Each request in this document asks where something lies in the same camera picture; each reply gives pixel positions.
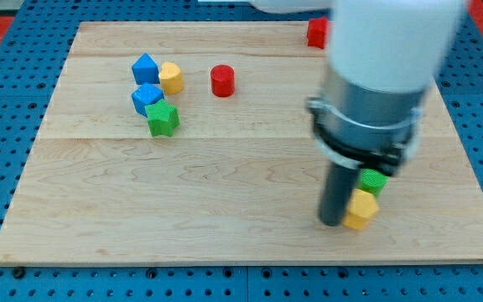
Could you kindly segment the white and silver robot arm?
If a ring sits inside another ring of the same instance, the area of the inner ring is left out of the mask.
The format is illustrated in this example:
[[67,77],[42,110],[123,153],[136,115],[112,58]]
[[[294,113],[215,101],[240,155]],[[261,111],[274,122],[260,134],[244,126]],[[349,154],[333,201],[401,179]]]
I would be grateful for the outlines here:
[[392,176],[418,146],[424,92],[454,41],[462,0],[254,1],[266,13],[330,8],[325,78],[307,102],[335,164]]

